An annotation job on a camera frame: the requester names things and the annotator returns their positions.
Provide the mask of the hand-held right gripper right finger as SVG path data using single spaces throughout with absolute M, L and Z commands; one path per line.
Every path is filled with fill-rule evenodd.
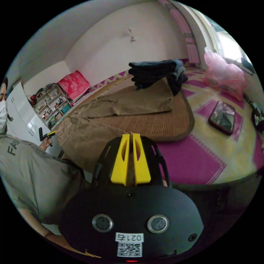
M 133 133 L 132 141 L 135 185 L 149 184 L 151 176 L 140 134 Z

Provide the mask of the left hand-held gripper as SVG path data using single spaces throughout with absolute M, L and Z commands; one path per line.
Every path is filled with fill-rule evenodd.
M 48 146 L 53 146 L 53 142 L 52 142 L 52 136 L 54 136 L 56 133 L 56 130 L 51 131 L 50 133 L 43 135 L 43 142 L 46 144 L 46 147 Z

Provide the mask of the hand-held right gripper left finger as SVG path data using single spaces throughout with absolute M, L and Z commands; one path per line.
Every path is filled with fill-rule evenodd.
M 130 135 L 123 134 L 117 150 L 110 180 L 113 184 L 127 185 L 130 155 Z

